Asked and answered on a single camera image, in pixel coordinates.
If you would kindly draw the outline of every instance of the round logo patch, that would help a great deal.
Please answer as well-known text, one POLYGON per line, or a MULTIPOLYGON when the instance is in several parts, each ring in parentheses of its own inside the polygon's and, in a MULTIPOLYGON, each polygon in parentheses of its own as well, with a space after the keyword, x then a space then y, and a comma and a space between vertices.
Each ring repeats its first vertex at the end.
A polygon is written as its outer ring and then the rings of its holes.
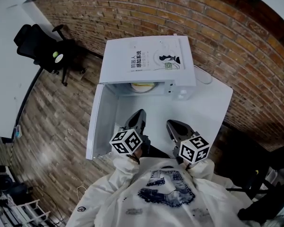
POLYGON ((84 212, 86 210, 85 207, 81 206, 81 207, 78 207, 77 211, 78 212, 84 212))

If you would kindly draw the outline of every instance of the open microwave door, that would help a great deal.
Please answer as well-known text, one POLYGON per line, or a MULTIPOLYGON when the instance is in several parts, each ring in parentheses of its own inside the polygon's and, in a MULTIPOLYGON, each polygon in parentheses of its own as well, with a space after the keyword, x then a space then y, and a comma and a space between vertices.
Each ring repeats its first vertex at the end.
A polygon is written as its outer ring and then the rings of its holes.
POLYGON ((86 159, 111 152, 109 141, 114 133, 118 97, 105 85, 98 84, 89 122, 86 159))

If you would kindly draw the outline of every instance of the brick wall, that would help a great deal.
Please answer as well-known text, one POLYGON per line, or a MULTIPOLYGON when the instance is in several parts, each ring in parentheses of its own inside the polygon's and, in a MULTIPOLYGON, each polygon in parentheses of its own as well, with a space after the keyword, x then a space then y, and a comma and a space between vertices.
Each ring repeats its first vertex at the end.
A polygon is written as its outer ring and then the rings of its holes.
POLYGON ((109 39, 187 35, 197 66, 233 88, 225 121, 284 145, 284 21, 260 0, 34 0, 64 34, 103 54, 109 39))

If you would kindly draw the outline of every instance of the person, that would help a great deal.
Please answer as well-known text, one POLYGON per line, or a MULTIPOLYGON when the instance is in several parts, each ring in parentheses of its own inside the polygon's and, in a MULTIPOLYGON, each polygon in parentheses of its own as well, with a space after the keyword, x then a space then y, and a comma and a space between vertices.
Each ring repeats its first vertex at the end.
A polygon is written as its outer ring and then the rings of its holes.
POLYGON ((228 178, 213 173, 210 159, 194 165, 175 159, 117 155, 115 171, 93 183, 67 227, 242 227, 237 213, 252 201, 228 178))

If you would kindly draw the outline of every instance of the black and white cube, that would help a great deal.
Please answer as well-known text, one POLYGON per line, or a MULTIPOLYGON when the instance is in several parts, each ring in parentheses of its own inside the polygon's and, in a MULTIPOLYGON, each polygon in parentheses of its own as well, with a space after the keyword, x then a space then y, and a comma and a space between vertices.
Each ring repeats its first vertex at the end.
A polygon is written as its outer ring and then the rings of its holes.
POLYGON ((194 136, 181 142, 179 156, 194 164, 207 158, 209 148, 209 144, 202 136, 194 136))
POLYGON ((131 155, 142 144, 142 140, 137 132, 132 129, 114 134, 109 144, 111 144, 119 154, 131 155))

